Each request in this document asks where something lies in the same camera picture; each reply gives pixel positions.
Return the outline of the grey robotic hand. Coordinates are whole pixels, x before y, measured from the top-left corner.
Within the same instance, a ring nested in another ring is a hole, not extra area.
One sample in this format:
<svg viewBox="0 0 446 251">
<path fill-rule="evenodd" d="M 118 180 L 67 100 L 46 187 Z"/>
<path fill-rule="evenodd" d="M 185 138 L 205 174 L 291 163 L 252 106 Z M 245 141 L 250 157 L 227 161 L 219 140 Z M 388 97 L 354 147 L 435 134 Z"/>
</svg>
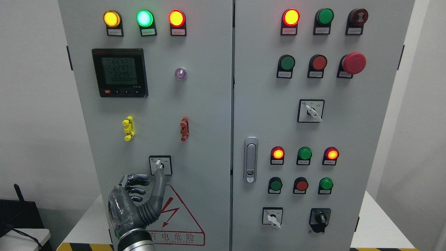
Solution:
<svg viewBox="0 0 446 251">
<path fill-rule="evenodd" d="M 143 199 L 131 196 L 132 193 L 144 195 L 143 189 L 136 185 L 148 186 L 149 176 L 146 174 L 124 175 L 118 186 L 110 192 L 108 198 L 108 211 L 110 222 L 118 240 L 135 229 L 145 230 L 161 215 L 163 198 L 166 187 L 166 176 L 162 168 L 155 171 L 155 181 L 149 200 L 139 206 L 135 202 Z"/>
</svg>

